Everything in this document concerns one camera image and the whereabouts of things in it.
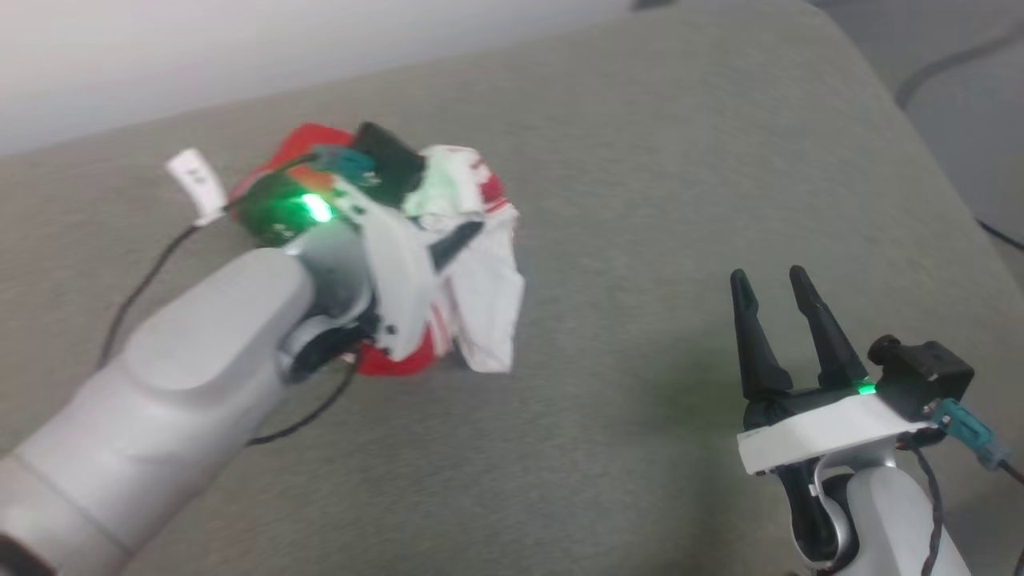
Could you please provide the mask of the red and white garment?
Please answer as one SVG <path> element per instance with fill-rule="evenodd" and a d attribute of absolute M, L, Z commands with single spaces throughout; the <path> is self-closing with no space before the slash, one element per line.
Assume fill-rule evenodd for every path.
<path fill-rule="evenodd" d="M 241 187 L 266 171 L 281 172 L 283 186 L 329 192 L 334 175 L 311 166 L 312 150 L 316 146 L 351 147 L 355 135 L 315 123 L 298 127 L 267 164 L 234 186 L 230 200 L 234 204 Z M 434 145 L 416 151 L 426 160 L 426 173 L 398 210 L 431 234 L 449 233 L 472 220 L 484 222 L 484 229 L 443 273 L 421 349 L 395 363 L 374 344 L 362 343 L 359 372 L 373 377 L 412 376 L 458 349 L 474 371 L 507 373 L 513 365 L 514 336 L 526 288 L 514 254 L 519 212 L 478 150 Z M 309 218 L 292 218 L 281 207 L 246 209 L 242 215 L 233 210 L 233 216 L 264 246 L 284 245 L 312 227 Z"/>

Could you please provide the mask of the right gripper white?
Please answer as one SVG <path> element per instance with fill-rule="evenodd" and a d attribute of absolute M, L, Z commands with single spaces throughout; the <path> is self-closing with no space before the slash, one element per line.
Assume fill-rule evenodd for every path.
<path fill-rule="evenodd" d="M 860 390 L 868 372 L 803 266 L 790 268 L 796 305 L 808 323 L 819 364 L 818 385 L 826 390 Z M 790 372 L 779 365 L 758 320 L 758 299 L 746 273 L 729 276 L 733 323 L 738 342 L 740 384 L 746 401 L 782 396 L 793 389 Z M 893 466 L 896 440 L 921 429 L 877 394 L 856 394 L 738 435 L 746 474 L 767 474 L 819 457 L 828 467 Z"/>

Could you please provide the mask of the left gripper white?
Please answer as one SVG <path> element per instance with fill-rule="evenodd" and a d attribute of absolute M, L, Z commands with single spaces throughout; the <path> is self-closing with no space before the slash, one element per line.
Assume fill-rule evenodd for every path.
<path fill-rule="evenodd" d="M 454 227 L 430 244 L 398 209 L 381 204 L 361 187 L 334 175 L 329 192 L 283 186 L 266 171 L 234 195 L 234 212 L 281 207 L 286 215 L 309 218 L 312 227 L 284 244 L 314 284 L 314 302 L 286 336 L 296 356 L 318 336 L 340 330 L 358 342 L 370 340 L 391 361 L 402 363 L 421 349 L 431 316 L 438 274 L 482 232 L 484 222 Z"/>

